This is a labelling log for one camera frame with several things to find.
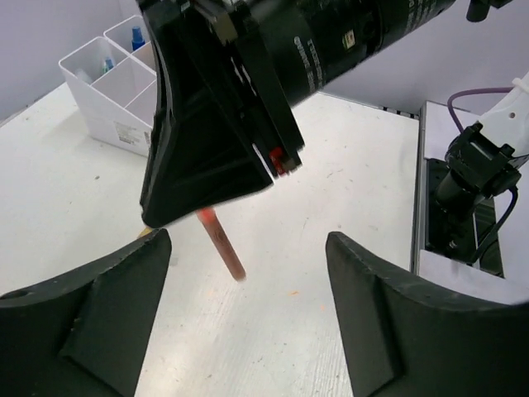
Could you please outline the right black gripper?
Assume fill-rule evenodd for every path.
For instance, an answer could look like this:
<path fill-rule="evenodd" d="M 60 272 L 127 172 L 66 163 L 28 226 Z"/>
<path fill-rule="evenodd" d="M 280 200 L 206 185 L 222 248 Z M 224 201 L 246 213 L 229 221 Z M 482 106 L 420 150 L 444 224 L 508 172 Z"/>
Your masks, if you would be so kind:
<path fill-rule="evenodd" d="M 444 12 L 447 1 L 141 1 L 198 12 L 241 81 L 250 140 L 270 176 L 295 170 L 293 107 Z"/>

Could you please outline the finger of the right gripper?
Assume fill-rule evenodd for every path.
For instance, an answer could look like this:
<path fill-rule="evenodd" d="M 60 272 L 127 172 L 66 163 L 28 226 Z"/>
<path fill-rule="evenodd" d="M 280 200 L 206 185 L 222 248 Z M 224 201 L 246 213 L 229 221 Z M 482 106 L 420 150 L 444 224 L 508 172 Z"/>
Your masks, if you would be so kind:
<path fill-rule="evenodd" d="M 157 104 L 140 204 L 159 228 L 201 208 L 267 189 L 250 140 L 241 81 L 198 12 L 143 12 Z"/>

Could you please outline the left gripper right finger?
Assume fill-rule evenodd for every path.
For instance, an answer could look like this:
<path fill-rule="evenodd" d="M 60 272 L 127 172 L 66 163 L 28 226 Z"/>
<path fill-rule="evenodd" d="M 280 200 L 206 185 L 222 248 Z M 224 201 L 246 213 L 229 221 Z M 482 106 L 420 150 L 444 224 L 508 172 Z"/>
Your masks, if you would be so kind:
<path fill-rule="evenodd" d="M 436 285 L 341 232 L 326 263 L 354 395 L 527 395 L 527 304 Z"/>

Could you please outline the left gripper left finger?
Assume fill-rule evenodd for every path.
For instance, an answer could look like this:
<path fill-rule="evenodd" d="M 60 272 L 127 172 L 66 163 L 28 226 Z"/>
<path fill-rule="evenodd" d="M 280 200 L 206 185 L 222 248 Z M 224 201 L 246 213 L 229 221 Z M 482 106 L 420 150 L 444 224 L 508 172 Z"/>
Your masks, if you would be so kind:
<path fill-rule="evenodd" d="M 133 396 L 172 251 L 154 230 L 1 297 L 3 396 Z"/>

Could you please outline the orange pen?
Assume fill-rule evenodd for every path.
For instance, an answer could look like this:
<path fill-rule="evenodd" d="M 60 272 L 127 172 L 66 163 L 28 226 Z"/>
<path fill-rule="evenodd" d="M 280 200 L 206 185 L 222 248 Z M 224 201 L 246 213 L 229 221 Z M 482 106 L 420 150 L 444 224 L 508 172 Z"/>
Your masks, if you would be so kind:
<path fill-rule="evenodd" d="M 236 281 L 244 280 L 246 278 L 245 269 L 215 211 L 212 208 L 204 208 L 197 212 L 197 216 L 232 278 Z"/>

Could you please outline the green pen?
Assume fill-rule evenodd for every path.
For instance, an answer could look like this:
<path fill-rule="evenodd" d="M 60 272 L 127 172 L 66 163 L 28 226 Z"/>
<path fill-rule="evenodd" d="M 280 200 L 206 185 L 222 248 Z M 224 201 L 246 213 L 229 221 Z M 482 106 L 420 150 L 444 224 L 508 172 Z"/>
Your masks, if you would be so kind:
<path fill-rule="evenodd" d="M 105 75 L 114 68 L 114 62 L 111 57 L 106 57 L 102 62 L 102 75 Z"/>

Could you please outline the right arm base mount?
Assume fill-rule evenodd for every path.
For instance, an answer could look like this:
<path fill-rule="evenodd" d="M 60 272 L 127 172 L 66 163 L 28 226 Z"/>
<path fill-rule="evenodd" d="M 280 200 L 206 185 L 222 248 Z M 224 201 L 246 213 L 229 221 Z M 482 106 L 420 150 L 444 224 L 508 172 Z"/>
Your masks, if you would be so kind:
<path fill-rule="evenodd" d="M 459 154 L 463 146 L 470 144 L 469 137 L 477 132 L 476 127 L 472 126 L 469 133 L 454 134 L 445 145 L 443 160 L 427 154 L 431 130 L 427 123 L 443 113 L 448 113 L 447 107 L 427 102 L 420 114 L 412 271 L 420 273 L 420 254 L 429 251 L 503 278 L 498 230 L 516 201 L 497 220 L 493 198 L 471 185 L 476 175 Z"/>

